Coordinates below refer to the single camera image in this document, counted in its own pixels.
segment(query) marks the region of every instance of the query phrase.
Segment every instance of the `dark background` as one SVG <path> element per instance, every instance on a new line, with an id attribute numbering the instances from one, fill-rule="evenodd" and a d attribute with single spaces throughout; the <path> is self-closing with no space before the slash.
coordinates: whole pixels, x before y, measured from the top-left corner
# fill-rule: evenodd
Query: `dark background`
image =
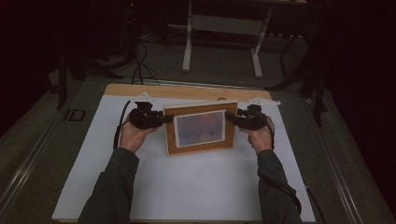
<path id="1" fill-rule="evenodd" d="M 95 58 L 129 50 L 133 42 L 120 40 L 126 29 L 124 4 L 107 0 L 0 3 L 0 136 L 51 88 L 48 73 L 58 67 L 65 45 Z M 329 67 L 326 87 L 396 216 L 395 3 L 349 0 L 334 5 L 334 13 L 318 34 Z M 166 24 L 185 24 L 186 8 L 184 0 L 147 0 L 139 15 L 166 39 Z M 292 33 L 288 20 L 292 15 L 275 14 L 272 32 Z"/>

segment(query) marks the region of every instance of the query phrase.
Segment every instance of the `cable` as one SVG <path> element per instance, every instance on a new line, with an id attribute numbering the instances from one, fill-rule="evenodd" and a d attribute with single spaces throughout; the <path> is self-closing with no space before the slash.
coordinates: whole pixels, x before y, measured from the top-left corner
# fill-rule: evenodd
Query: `cable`
<path id="1" fill-rule="evenodd" d="M 185 32 L 185 31 L 187 31 L 187 28 L 184 28 L 184 29 L 181 29 L 179 31 L 176 31 L 176 32 L 168 35 L 168 37 L 171 37 L 171 36 L 174 36 L 174 35 L 178 35 L 178 34 L 180 34 L 182 32 Z M 162 41 L 162 39 L 160 39 L 158 36 L 156 36 L 156 38 L 153 38 L 153 39 L 148 38 L 151 35 L 154 35 L 154 33 L 148 33 L 146 35 L 142 35 L 142 36 L 140 36 L 140 40 L 148 41 L 148 42 L 160 42 L 160 41 Z"/>
<path id="2" fill-rule="evenodd" d="M 122 125 L 125 123 L 123 122 L 123 117 L 125 115 L 125 110 L 128 107 L 128 105 L 131 103 L 131 100 L 129 100 L 128 102 L 126 102 L 124 108 L 122 109 L 122 113 L 121 113 L 121 117 L 120 117 L 120 122 L 119 122 L 119 126 L 117 126 L 117 130 L 116 133 L 114 134 L 114 142 L 113 142 L 113 148 L 116 148 L 119 146 L 119 139 L 120 139 L 120 132 L 121 132 L 121 127 Z"/>
<path id="3" fill-rule="evenodd" d="M 148 68 L 148 66 L 144 62 L 144 60 L 146 59 L 147 54 L 148 54 L 148 49 L 147 49 L 146 45 L 143 44 L 141 41 L 139 41 L 138 44 L 142 45 L 145 51 L 144 51 L 143 57 L 136 55 L 137 67 L 134 69 L 134 74 L 132 76 L 132 84 L 134 84 L 134 79 L 135 79 L 137 72 L 139 74 L 140 83 L 142 85 L 144 84 L 143 76 L 142 76 L 142 69 L 141 69 L 141 66 L 143 66 L 144 68 L 146 68 L 146 71 L 149 73 L 149 75 L 150 75 L 149 78 L 154 79 L 157 82 L 157 84 L 160 86 L 160 83 L 158 82 L 158 80 L 156 78 L 157 72 L 154 69 Z"/>
<path id="4" fill-rule="evenodd" d="M 257 174 L 259 175 L 259 177 L 260 177 L 260 179 L 262 181 L 265 181 L 266 183 L 270 184 L 272 187 L 274 187 L 276 189 L 279 189 L 281 192 L 283 192 L 286 195 L 288 195 L 293 200 L 293 203 L 296 206 L 296 209 L 297 209 L 299 215 L 301 214 L 302 207 L 301 207 L 300 200 L 296 196 L 296 190 L 295 189 L 293 189 L 287 183 L 284 184 L 284 183 L 281 183 L 279 181 L 276 181 L 275 179 L 271 179 L 268 176 L 262 175 L 260 173 L 260 170 L 257 171 Z"/>
<path id="5" fill-rule="evenodd" d="M 321 217 L 321 219 L 322 219 L 322 221 L 323 221 L 323 224 L 326 224 L 326 220 L 324 219 L 323 213 L 321 212 L 321 210 L 320 210 L 320 208 L 319 208 L 318 202 L 317 202 L 317 200 L 315 199 L 314 194 L 312 193 L 312 191 L 311 191 L 309 185 L 305 184 L 305 181 L 303 181 L 303 182 L 304 182 L 306 191 L 308 192 L 309 196 L 311 196 L 312 201 L 314 201 L 315 207 L 318 209 L 318 212 L 319 212 L 320 217 Z"/>

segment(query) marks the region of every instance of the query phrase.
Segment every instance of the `painting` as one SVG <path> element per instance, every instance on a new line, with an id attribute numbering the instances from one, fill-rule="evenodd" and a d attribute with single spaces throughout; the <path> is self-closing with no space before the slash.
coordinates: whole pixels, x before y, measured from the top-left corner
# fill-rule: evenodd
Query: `painting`
<path id="1" fill-rule="evenodd" d="M 233 100 L 164 105 L 163 113 L 173 115 L 166 123 L 168 155 L 191 154 L 233 147 L 234 125 L 224 112 L 236 114 Z"/>

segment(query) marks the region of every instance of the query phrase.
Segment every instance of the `framed picture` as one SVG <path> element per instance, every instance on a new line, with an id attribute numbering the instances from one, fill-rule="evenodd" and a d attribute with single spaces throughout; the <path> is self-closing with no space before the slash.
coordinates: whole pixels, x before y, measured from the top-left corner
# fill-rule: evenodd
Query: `framed picture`
<path id="1" fill-rule="evenodd" d="M 234 125 L 224 112 L 236 114 L 236 100 L 164 105 L 165 115 L 174 115 L 165 124 L 168 156 L 233 147 Z"/>

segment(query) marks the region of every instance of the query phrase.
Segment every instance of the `stand leg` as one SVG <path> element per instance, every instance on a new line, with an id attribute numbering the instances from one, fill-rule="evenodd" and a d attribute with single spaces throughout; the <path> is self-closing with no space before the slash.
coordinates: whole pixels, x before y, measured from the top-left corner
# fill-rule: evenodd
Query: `stand leg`
<path id="1" fill-rule="evenodd" d="M 319 74 L 319 81 L 317 87 L 317 96 L 315 98 L 315 106 L 314 106 L 314 118 L 317 121 L 318 126 L 322 126 L 320 119 L 320 112 L 323 106 L 323 92 L 324 92 L 324 74 Z"/>
<path id="2" fill-rule="evenodd" d="M 268 8 L 265 22 L 262 24 L 262 30 L 259 34 L 259 40 L 257 41 L 257 45 L 254 49 L 251 50 L 251 59 L 253 61 L 254 74 L 256 75 L 256 78 L 262 78 L 262 66 L 260 65 L 259 60 L 259 51 L 260 47 L 262 46 L 262 41 L 264 40 L 265 31 L 267 30 L 268 22 L 271 19 L 272 12 L 273 8 Z"/>
<path id="3" fill-rule="evenodd" d="M 67 76 L 66 76 L 66 62 L 64 52 L 59 56 L 59 101 L 57 109 L 61 109 L 67 99 Z"/>
<path id="4" fill-rule="evenodd" d="M 92 67 L 93 69 L 95 69 L 96 71 L 100 72 L 101 74 L 103 74 L 107 77 L 122 78 L 122 77 L 110 72 L 109 70 L 105 69 L 101 64 L 97 63 L 93 59 L 87 57 L 86 55 L 84 55 L 83 53 L 81 53 L 77 50 L 73 50 L 73 54 L 76 55 L 79 59 L 81 59 L 85 63 L 87 63 L 88 66 Z"/>
<path id="5" fill-rule="evenodd" d="M 192 1 L 189 1 L 189 17 L 187 18 L 187 43 L 186 49 L 184 50 L 184 59 L 183 59 L 183 72 L 190 71 L 190 61 L 191 61 L 191 17 L 192 17 Z"/>
<path id="6" fill-rule="evenodd" d="M 291 40 L 289 41 L 288 45 L 286 45 L 286 47 L 282 50 L 282 52 L 280 53 L 280 67 L 282 68 L 282 72 L 283 72 L 283 76 L 284 77 L 289 77 L 286 73 L 286 69 L 285 69 L 285 64 L 283 63 L 283 54 L 286 52 L 286 50 L 288 50 L 289 46 L 291 45 L 291 43 L 293 43 L 294 39 L 297 37 L 297 35 L 294 35 Z"/>
<path id="7" fill-rule="evenodd" d="M 286 88 L 289 85 L 291 85 L 293 83 L 296 83 L 296 82 L 298 82 L 300 80 L 303 80 L 303 79 L 305 79 L 305 76 L 291 77 L 288 80 L 286 80 L 284 82 L 281 82 L 281 83 L 279 83 L 279 84 L 277 84 L 275 86 L 264 87 L 264 89 L 267 90 L 267 91 L 279 91 L 279 90 L 282 90 L 283 88 Z"/>
<path id="8" fill-rule="evenodd" d="M 82 67 L 79 58 L 73 54 L 71 50 L 66 49 L 64 52 L 64 60 L 66 66 L 70 71 L 70 74 L 75 80 L 84 80 L 85 74 L 84 68 Z"/>

